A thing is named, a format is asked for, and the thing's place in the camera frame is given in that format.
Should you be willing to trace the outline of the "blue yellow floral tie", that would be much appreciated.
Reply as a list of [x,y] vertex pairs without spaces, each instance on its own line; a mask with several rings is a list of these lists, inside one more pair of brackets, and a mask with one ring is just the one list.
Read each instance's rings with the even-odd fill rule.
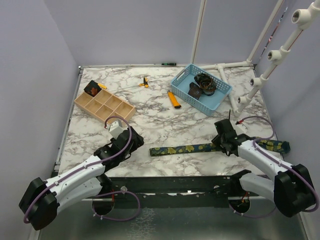
[[[260,140],[257,144],[268,151],[287,154],[291,151],[290,143],[279,140]],[[176,155],[176,154],[190,154],[190,153],[207,153],[207,152],[221,152],[221,148],[214,143],[203,143],[194,145],[182,145],[175,147],[153,147],[149,149],[151,157]]]

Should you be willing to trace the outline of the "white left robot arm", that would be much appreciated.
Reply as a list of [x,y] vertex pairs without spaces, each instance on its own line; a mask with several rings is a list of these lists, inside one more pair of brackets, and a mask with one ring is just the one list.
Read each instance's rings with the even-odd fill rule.
[[143,145],[143,137],[129,127],[71,170],[47,180],[35,178],[18,204],[24,223],[41,230],[64,209],[83,199],[127,194],[126,188],[113,186],[106,172],[129,159]]

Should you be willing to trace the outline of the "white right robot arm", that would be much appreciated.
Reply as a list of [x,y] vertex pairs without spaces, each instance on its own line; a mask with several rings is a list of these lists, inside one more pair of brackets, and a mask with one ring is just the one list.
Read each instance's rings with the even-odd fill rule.
[[215,122],[217,135],[212,143],[227,156],[235,155],[260,169],[266,176],[258,176],[249,170],[232,175],[229,189],[240,196],[244,192],[257,194],[272,201],[286,217],[300,212],[315,212],[320,198],[314,188],[308,169],[283,161],[258,145],[260,137],[237,134],[231,121]]

